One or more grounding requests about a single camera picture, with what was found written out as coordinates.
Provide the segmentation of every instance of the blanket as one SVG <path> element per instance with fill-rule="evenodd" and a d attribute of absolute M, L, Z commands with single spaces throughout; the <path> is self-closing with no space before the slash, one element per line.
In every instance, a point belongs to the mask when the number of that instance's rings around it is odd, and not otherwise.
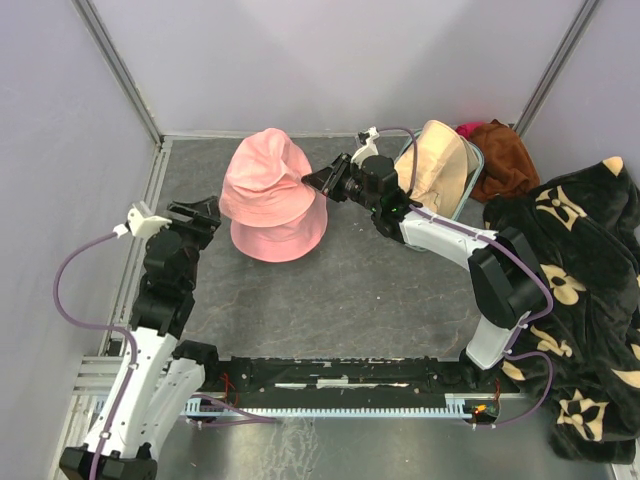
<path fill-rule="evenodd" d="M 526 196 L 491 200 L 487 227 L 524 233 L 554 296 L 514 354 L 539 350 L 555 376 L 545 406 L 550 444 L 561 457 L 629 464 L 640 435 L 639 192 L 620 157 L 556 178 Z M 503 371 L 539 398 L 546 362 L 507 362 Z"/>

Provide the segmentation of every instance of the fabric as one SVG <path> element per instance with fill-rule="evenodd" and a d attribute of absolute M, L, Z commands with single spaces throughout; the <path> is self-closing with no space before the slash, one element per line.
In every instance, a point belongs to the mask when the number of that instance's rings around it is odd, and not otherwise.
<path fill-rule="evenodd" d="M 528 195 L 496 197 L 492 229 L 522 231 L 554 297 L 551 314 L 524 330 L 515 354 L 546 352 L 555 377 L 545 405 L 561 457 L 630 463 L 640 435 L 639 192 L 620 157 L 556 178 Z M 544 360 L 504 362 L 533 398 L 547 382 Z"/>
<path fill-rule="evenodd" d="M 462 125 L 458 125 L 456 127 L 456 133 L 461 137 L 466 138 L 467 140 L 471 137 L 471 132 L 473 132 L 480 125 L 484 125 L 484 122 L 470 122 L 464 123 Z"/>
<path fill-rule="evenodd" d="M 451 218 L 464 193 L 469 162 L 475 160 L 477 165 L 475 154 L 466 140 L 437 120 L 425 124 L 417 144 L 418 167 L 411 199 Z M 395 169 L 400 188 L 408 192 L 413 172 L 413 145 L 400 156 Z"/>
<path fill-rule="evenodd" d="M 327 199 L 316 195 L 311 207 L 276 227 L 248 227 L 231 222 L 231 240 L 245 255 L 263 262 L 289 262 L 313 250 L 327 229 Z"/>
<path fill-rule="evenodd" d="M 496 195 L 518 197 L 540 185 L 529 152 L 516 132 L 498 120 L 475 128 L 469 137 L 484 155 L 484 168 L 471 198 L 486 203 Z"/>
<path fill-rule="evenodd" d="M 238 250 L 265 262 L 288 262 L 318 245 L 327 228 L 326 198 L 302 183 L 308 173 L 307 157 L 283 131 L 270 128 L 243 140 L 220 196 Z"/>
<path fill-rule="evenodd" d="M 315 191 L 301 182 L 311 173 L 304 152 L 282 130 L 245 138 L 222 184 L 220 212 L 251 227 L 290 222 L 311 206 Z"/>

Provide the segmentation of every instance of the gray floor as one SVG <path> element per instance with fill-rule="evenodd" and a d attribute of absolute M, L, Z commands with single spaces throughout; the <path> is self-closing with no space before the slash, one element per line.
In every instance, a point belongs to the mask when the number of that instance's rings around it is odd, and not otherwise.
<path fill-rule="evenodd" d="M 239 142 L 174 141 L 160 208 L 219 194 Z M 355 150 L 353 138 L 295 142 L 314 170 Z M 384 138 L 379 146 L 395 156 L 403 143 Z M 286 264 L 241 254 L 225 219 L 202 255 L 184 338 L 213 343 L 222 357 L 457 358 L 479 318 L 468 273 L 383 238 L 359 205 L 329 202 L 328 209 L 320 245 Z M 469 201 L 461 220 L 480 226 L 481 212 Z"/>
<path fill-rule="evenodd" d="M 508 416 L 528 408 L 503 400 Z M 158 480 L 613 480 L 609 465 L 567 462 L 542 412 L 504 430 L 429 419 L 284 419 L 197 429 L 179 423 Z"/>

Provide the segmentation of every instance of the yellow flower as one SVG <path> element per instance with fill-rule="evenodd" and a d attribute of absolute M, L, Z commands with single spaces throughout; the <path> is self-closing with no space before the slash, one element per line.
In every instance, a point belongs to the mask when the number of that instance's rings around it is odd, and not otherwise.
<path fill-rule="evenodd" d="M 575 278 L 567 275 L 563 269 L 556 265 L 541 265 L 544 274 L 549 280 L 549 285 L 553 290 L 553 296 L 565 305 L 575 305 L 578 303 L 578 292 L 586 292 L 584 285 Z"/>

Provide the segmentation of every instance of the white wall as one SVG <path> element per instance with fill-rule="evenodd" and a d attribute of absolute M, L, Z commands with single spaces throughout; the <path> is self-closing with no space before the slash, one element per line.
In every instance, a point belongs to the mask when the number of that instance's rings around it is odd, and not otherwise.
<path fill-rule="evenodd" d="M 140 198 L 153 145 L 67 0 L 0 15 L 0 478 L 46 478 L 83 354 L 99 334 L 67 326 L 55 270 Z M 78 259 L 63 302 L 104 322 L 127 244 Z"/>
<path fill-rule="evenodd" d="M 640 181 L 640 2 L 598 8 L 524 136 L 543 180 L 620 155 Z"/>
<path fill-rule="evenodd" d="M 517 120 L 582 0 L 93 0 L 165 133 Z"/>

